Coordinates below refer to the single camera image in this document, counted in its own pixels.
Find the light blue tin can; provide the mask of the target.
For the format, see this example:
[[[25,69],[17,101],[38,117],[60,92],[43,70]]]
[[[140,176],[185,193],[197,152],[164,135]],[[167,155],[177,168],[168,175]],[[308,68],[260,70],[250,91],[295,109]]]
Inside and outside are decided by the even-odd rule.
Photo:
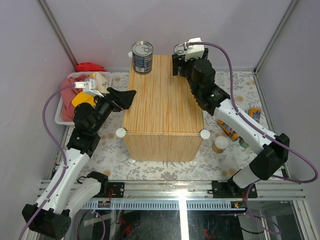
[[[185,49],[185,46],[183,43],[179,43],[179,44],[175,45],[173,51],[178,56],[182,56],[182,55],[186,54],[186,49]]]

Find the dark blue tin can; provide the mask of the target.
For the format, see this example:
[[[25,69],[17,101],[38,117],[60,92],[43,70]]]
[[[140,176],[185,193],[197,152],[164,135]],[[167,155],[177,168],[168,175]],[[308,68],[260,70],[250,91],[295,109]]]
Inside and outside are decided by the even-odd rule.
[[[133,70],[136,73],[146,75],[152,71],[153,50],[148,41],[138,41],[132,45]]]

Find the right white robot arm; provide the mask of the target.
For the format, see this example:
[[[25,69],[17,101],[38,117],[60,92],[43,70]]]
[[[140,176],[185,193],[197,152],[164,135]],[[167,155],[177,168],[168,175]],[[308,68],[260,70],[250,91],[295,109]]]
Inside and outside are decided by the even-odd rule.
[[[208,53],[203,45],[177,44],[172,55],[172,74],[185,77],[199,107],[230,126],[256,154],[227,181],[229,194],[237,198],[251,183],[268,180],[287,161],[290,139],[284,133],[277,135],[261,126],[216,85],[216,71]]]

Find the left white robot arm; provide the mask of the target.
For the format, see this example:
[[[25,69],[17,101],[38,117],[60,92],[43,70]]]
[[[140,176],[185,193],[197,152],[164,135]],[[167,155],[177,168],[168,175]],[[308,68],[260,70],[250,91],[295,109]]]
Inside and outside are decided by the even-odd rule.
[[[76,191],[70,191],[96,150],[101,139],[99,130],[106,119],[112,112],[128,110],[136,93],[136,90],[118,91],[108,87],[107,93],[94,97],[95,106],[83,102],[75,107],[74,129],[67,149],[61,151],[62,163],[42,195],[22,210],[26,228],[61,240],[86,202],[111,192],[108,176],[97,171],[90,172]]]

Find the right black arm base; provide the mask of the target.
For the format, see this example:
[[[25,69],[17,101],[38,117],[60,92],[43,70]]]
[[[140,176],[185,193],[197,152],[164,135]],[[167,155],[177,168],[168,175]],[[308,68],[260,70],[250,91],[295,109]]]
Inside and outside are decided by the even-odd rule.
[[[252,186],[249,192],[248,188],[248,186],[245,188],[239,188],[229,181],[213,180],[211,182],[211,190],[208,192],[211,193],[216,199],[257,199],[258,194],[255,184]]]

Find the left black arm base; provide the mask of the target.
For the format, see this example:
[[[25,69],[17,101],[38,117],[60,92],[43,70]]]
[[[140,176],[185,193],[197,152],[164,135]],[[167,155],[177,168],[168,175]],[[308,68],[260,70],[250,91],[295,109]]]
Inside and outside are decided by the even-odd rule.
[[[124,182],[109,182],[102,185],[98,194],[100,198],[121,199],[124,197],[125,183]]]

